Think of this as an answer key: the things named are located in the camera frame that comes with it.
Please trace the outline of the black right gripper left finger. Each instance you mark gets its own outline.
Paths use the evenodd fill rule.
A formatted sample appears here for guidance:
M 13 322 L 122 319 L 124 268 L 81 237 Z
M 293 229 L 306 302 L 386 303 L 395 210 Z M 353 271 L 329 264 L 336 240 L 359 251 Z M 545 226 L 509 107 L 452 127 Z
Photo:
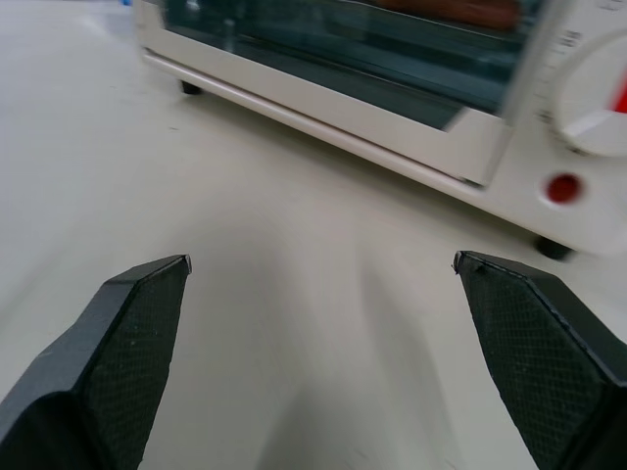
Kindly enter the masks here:
M 177 255 L 100 287 L 0 401 L 0 470 L 138 470 L 190 272 Z

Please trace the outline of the glass oven door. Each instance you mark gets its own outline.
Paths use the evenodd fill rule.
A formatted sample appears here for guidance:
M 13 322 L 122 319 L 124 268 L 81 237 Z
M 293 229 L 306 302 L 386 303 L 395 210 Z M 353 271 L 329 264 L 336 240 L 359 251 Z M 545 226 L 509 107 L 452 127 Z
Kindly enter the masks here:
M 543 0 L 133 0 L 146 52 L 477 185 Z

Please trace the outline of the red indicator light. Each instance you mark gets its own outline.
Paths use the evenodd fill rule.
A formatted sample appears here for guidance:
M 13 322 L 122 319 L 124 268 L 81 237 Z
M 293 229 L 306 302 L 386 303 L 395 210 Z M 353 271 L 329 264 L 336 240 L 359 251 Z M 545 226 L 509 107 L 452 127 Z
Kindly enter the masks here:
M 554 204 L 570 204 L 578 199 L 582 191 L 581 180 L 574 174 L 562 173 L 553 176 L 546 186 L 546 196 Z

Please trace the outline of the cream toaster oven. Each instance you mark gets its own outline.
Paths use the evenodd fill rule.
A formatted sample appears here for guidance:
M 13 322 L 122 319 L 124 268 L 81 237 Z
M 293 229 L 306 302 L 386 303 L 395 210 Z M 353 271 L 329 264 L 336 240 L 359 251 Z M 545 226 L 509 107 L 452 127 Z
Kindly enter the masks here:
M 538 236 L 546 256 L 627 252 L 627 159 L 595 157 L 557 134 L 550 108 L 559 71 L 596 41 L 627 30 L 627 0 L 543 0 L 542 14 L 504 105 L 510 136 L 489 181 L 477 185 L 371 146 L 232 86 L 145 51 L 144 60 L 175 76 L 191 95 L 211 92 L 319 140 L 399 173 Z M 546 186 L 558 174 L 576 175 L 578 199 L 554 204 Z

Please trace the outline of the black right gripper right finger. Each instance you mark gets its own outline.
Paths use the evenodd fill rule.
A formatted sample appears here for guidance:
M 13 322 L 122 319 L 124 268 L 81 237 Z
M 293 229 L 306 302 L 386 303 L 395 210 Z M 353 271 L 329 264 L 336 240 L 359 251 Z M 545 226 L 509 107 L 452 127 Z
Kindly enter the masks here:
M 539 470 L 627 470 L 627 344 L 556 276 L 459 251 L 490 376 Z

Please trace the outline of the white timer knob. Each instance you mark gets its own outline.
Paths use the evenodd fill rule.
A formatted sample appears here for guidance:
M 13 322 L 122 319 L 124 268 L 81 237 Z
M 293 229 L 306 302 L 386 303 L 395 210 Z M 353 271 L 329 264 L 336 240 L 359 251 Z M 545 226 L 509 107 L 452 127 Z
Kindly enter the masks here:
M 568 61 L 555 79 L 550 108 L 554 128 L 569 147 L 627 159 L 627 30 Z

